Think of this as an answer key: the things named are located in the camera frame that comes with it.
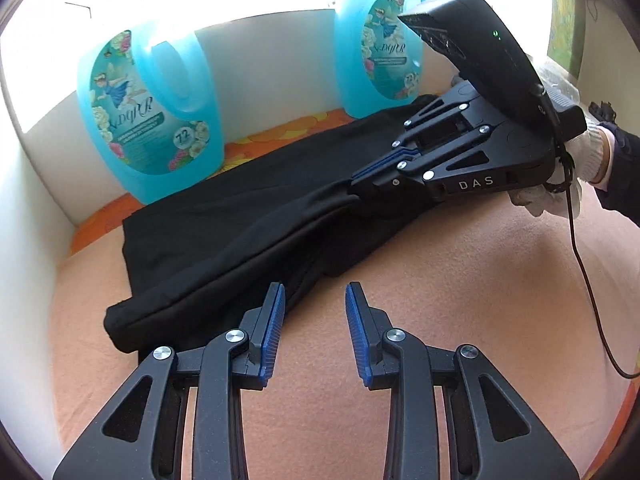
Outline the right white gloved hand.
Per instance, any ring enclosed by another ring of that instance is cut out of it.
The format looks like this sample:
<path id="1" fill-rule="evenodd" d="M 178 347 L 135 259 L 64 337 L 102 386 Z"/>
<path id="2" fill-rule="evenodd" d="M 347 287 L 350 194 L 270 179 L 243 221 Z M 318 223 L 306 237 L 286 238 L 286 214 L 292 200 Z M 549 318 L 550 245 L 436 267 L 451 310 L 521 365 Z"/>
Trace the right white gloved hand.
<path id="1" fill-rule="evenodd" d="M 565 143 L 550 179 L 532 188 L 509 191 L 511 203 L 524 207 L 535 218 L 548 212 L 576 219 L 582 209 L 582 183 L 599 190 L 608 187 L 614 148 L 612 131 L 590 122 L 584 133 Z"/>

